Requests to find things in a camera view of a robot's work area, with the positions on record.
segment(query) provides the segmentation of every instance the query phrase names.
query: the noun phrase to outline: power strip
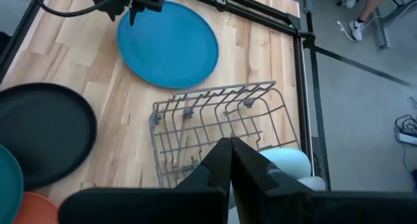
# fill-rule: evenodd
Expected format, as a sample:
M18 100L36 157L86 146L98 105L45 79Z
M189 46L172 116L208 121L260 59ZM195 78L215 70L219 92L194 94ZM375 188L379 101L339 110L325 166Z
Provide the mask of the power strip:
M397 133L398 141L406 144L410 144L413 146L417 146L417 137L413 137L404 133Z

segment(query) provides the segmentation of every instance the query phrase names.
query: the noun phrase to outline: dish rack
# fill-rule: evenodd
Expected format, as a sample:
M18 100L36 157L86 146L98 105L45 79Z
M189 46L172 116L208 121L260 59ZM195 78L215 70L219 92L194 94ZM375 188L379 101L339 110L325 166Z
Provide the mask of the dish rack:
M239 137L258 151L300 149L275 84L266 81L183 91L153 103L150 130L160 187L178 185L222 137Z

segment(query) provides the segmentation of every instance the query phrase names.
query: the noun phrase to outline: black metal frame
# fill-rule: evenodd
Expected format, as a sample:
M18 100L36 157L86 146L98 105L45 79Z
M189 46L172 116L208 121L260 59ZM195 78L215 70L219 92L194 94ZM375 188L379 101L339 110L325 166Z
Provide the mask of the black metal frame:
M304 47L308 47L315 40L314 34L300 31L300 18L297 18L289 13L279 11L255 0L227 0L227 4L225 6L217 5L213 0L198 1L214 7L221 7L221 9L226 12L233 13L237 16L293 37L298 115L300 119L300 146L302 151L306 153L309 158L312 158L313 152L309 128L306 73L302 52Z
M301 31L300 18L289 13L281 12L275 8L264 5L255 0L227 0L226 5L217 5L213 0L198 0L222 10L230 12L255 23L277 30L293 37L294 59L296 70L296 87L298 98L298 114L300 121L300 146L309 158L312 158L311 134L309 129L309 113L306 89L306 74L304 69L303 48L311 45L315 36L313 33ZM29 30L39 5L33 1L22 18L21 23L6 51L0 57L0 81L3 80L14 56Z
M379 8L375 10L374 14L376 16L377 29L382 38L382 45L380 46L380 49L391 48L388 26L395 22L400 15L404 16L405 14L412 12L415 9L413 7L417 8L417 0L410 0L408 3L394 9L386 16L381 16Z

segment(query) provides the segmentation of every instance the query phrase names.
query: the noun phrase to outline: wooden table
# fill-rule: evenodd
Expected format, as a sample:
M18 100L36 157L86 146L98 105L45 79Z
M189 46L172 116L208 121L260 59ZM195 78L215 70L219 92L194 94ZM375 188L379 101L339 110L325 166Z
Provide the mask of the wooden table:
M213 74L199 87L276 81L299 138L293 38L195 0L170 0L208 21L220 44ZM258 0L299 16L292 0ZM91 0L45 0L51 8L74 11ZM156 187L149 135L152 103L173 90L152 86L126 67L116 42L120 17L103 12L60 18L41 10L10 66L2 89L35 81L65 85L81 93L98 119L98 139L86 162L68 177L38 190L56 204L92 186ZM281 130L288 130L283 122Z

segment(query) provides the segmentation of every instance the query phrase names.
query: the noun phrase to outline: teal plate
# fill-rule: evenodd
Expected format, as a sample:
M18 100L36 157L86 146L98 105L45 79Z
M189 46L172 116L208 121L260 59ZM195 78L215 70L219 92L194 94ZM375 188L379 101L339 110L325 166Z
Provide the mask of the teal plate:
M196 12L166 1L161 12L127 12L117 31L119 51L139 77L170 89L202 83L216 67L219 46L210 25Z
M23 197L23 175L14 156L0 145L0 223L12 223Z

